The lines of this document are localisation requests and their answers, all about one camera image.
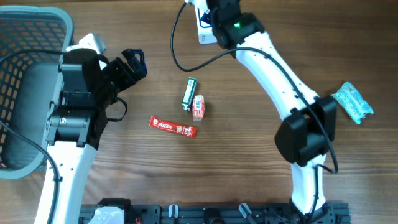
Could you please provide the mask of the orange Kleenex tissue pack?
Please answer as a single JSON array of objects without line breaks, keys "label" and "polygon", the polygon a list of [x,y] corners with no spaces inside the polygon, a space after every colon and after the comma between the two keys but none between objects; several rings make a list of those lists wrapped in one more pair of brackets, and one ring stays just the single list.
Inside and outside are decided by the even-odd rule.
[{"label": "orange Kleenex tissue pack", "polygon": [[205,101],[202,95],[197,95],[193,99],[192,116],[194,121],[201,121],[205,115]]}]

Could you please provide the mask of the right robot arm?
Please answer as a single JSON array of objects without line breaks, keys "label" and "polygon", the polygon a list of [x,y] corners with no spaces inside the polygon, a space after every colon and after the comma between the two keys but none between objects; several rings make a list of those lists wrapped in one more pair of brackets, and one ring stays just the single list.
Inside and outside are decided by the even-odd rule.
[{"label": "right robot arm", "polygon": [[271,98],[282,123],[274,141],[291,165],[291,202],[306,223],[320,218],[326,205],[322,172],[338,172],[332,142],[336,103],[319,97],[276,51],[261,21],[242,12],[239,1],[185,1],[207,16],[216,43],[244,65]]}]

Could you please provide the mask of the teal tissue pack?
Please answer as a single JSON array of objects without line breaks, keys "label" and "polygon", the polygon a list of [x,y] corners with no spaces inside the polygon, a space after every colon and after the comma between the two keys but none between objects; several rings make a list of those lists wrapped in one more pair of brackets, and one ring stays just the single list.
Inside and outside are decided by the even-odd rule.
[{"label": "teal tissue pack", "polygon": [[356,124],[361,124],[361,120],[367,114],[374,114],[374,110],[363,99],[360,92],[350,83],[345,82],[336,93],[331,96],[340,104]]}]

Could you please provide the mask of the red Nescafe coffee stick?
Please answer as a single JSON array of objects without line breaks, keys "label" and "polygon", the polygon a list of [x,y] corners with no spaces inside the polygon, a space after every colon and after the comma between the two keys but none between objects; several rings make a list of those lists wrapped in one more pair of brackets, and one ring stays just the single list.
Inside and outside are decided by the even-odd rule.
[{"label": "red Nescafe coffee stick", "polygon": [[150,117],[149,126],[152,126],[157,129],[164,130],[164,131],[168,131],[171,133],[179,134],[182,136],[186,136],[188,138],[195,138],[196,133],[197,133],[196,127],[186,126],[183,124],[166,121],[163,119],[159,119],[156,116]]}]

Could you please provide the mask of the green white small box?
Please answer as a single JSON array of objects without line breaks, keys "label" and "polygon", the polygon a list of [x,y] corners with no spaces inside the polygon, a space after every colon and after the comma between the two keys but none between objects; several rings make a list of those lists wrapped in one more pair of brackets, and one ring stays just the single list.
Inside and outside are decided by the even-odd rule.
[{"label": "green white small box", "polygon": [[189,77],[182,100],[182,108],[185,111],[191,110],[196,86],[197,86],[197,80],[193,77]]}]

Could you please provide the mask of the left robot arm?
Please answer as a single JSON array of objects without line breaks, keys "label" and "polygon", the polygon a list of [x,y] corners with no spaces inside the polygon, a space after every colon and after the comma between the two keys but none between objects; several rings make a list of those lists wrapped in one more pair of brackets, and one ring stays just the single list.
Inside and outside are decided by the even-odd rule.
[{"label": "left robot arm", "polygon": [[63,86],[46,128],[47,161],[36,223],[77,223],[88,173],[118,93],[147,75],[144,52],[126,49],[109,61],[93,49],[64,53]]}]

